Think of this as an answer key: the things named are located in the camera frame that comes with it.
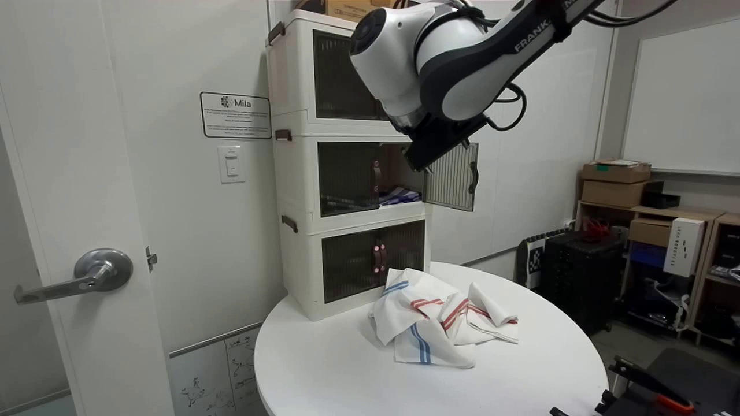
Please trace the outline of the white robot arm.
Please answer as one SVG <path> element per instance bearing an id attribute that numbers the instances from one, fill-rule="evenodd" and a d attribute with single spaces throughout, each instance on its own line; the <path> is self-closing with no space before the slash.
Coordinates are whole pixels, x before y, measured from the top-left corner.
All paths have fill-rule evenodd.
<path id="1" fill-rule="evenodd" d="M 391 125 L 411 139 L 404 160 L 426 169 L 488 125 L 502 91 L 603 0 L 518 0 L 488 19 L 462 0 L 419 0 L 367 11 L 350 61 Z"/>

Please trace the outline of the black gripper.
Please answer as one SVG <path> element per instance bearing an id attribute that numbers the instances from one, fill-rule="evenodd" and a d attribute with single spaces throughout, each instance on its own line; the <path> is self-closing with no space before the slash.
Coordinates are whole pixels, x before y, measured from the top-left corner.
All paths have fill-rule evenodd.
<path id="1" fill-rule="evenodd" d="M 426 115 L 415 126 L 404 126 L 404 133 L 411 139 L 411 145 L 404 150 L 404 160 L 414 170 L 420 170 L 486 125 L 486 115 L 462 123 Z"/>

